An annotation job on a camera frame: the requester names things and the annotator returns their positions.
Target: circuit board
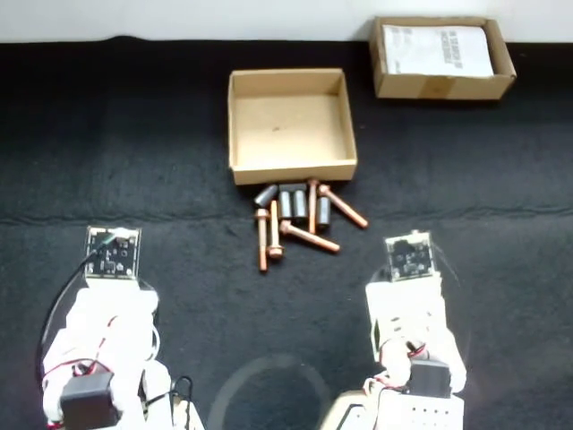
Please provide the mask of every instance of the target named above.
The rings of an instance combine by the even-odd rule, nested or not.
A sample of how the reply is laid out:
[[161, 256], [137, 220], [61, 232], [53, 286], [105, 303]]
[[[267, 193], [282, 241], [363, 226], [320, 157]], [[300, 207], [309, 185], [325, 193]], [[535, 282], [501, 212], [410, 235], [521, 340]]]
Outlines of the circuit board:
[[385, 242], [393, 281], [431, 276], [435, 272], [430, 233], [414, 231]]
[[[87, 249], [89, 254], [114, 234], [113, 228], [88, 227]], [[86, 265], [86, 278], [135, 279], [138, 276], [141, 247], [141, 230], [124, 229], [95, 255]]]

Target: white wall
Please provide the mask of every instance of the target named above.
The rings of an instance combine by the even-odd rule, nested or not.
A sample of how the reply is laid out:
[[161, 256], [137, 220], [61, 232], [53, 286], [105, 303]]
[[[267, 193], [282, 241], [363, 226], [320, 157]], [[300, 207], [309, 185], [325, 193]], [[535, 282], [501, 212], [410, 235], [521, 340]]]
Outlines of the white wall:
[[573, 0], [0, 0], [0, 41], [365, 39], [384, 14], [487, 16], [508, 41], [573, 42]]

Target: black wire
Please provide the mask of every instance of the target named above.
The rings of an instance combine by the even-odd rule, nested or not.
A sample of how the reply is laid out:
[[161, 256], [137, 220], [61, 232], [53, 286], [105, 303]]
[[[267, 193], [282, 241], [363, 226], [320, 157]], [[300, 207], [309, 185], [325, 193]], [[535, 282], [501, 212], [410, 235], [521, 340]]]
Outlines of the black wire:
[[374, 421], [374, 427], [372, 428], [372, 430], [376, 430], [376, 426], [378, 425], [378, 415], [380, 414], [380, 400], [382, 397], [382, 392], [384, 390], [387, 390], [388, 387], [384, 387], [380, 390], [380, 392], [378, 393], [378, 404], [376, 406], [376, 421]]
[[[182, 381], [187, 382], [187, 384], [189, 385], [189, 388], [187, 390], [187, 394], [182, 394], [181, 391], [179, 391], [177, 389], [177, 385], [179, 385], [179, 383], [181, 383]], [[175, 397], [177, 397], [181, 400], [187, 401], [187, 410], [186, 410], [187, 423], [185, 424], [185, 429], [189, 430], [189, 425], [191, 423], [191, 403], [192, 403], [192, 397], [193, 397], [193, 380], [189, 376], [178, 377], [176, 380], [173, 381], [173, 383], [171, 383], [171, 390], [169, 390], [168, 392], [164, 392], [163, 394], [159, 394], [158, 396], [154, 397], [153, 399], [146, 401], [145, 406], [148, 408], [150, 405], [152, 405], [156, 401], [159, 401], [159, 400], [165, 398], [166, 396], [169, 396], [171, 398], [171, 404], [172, 405], [174, 404], [174, 398]]]
[[54, 321], [54, 315], [56, 314], [56, 310], [58, 307], [60, 307], [62, 299], [65, 297], [70, 287], [73, 285], [78, 276], [80, 276], [81, 273], [83, 272], [83, 269], [85, 268], [86, 264], [90, 262], [90, 260], [95, 255], [99, 254], [101, 250], [104, 249], [107, 245], [109, 245], [114, 239], [115, 235], [111, 234], [108, 238], [103, 240], [101, 244], [99, 244], [93, 250], [91, 250], [91, 252], [88, 255], [86, 255], [86, 257], [83, 260], [81, 260], [78, 267], [75, 269], [75, 271], [73, 271], [70, 278], [68, 278], [68, 280], [60, 288], [60, 291], [58, 292], [56, 298], [50, 305], [50, 308], [46, 314], [46, 318], [44, 319], [44, 323], [42, 325], [42, 331], [40, 334], [38, 345], [36, 346], [36, 382], [38, 384], [40, 392], [44, 391], [42, 387], [42, 380], [44, 379], [44, 371], [42, 370], [43, 366], [42, 362], [44, 361], [44, 349], [46, 346], [47, 336], [50, 333], [50, 329]]

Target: bolt head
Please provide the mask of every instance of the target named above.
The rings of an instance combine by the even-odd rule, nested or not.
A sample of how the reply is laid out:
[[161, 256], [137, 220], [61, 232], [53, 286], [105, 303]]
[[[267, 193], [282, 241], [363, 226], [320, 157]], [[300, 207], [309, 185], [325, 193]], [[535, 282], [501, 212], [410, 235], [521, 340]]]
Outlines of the bolt head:
[[323, 196], [324, 194], [326, 194], [329, 191], [330, 191], [330, 187], [328, 185], [325, 185], [325, 184], [319, 185], [319, 189], [318, 189], [319, 196]]
[[269, 254], [270, 258], [279, 259], [285, 253], [284, 246], [281, 245], [269, 245], [267, 246], [267, 253]]
[[283, 219], [282, 221], [280, 221], [279, 230], [281, 233], [286, 234], [288, 233], [289, 229], [290, 229], [290, 221], [288, 219]]
[[266, 209], [257, 209], [256, 212], [254, 212], [254, 218], [256, 219], [267, 219], [269, 217], [269, 211], [267, 211]]

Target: paper sheet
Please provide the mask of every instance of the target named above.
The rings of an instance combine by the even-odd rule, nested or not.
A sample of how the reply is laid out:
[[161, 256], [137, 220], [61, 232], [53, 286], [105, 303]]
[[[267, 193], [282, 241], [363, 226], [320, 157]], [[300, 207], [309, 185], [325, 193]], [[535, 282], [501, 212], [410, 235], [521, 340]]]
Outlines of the paper sheet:
[[389, 73], [493, 76], [487, 38], [480, 27], [382, 27]]

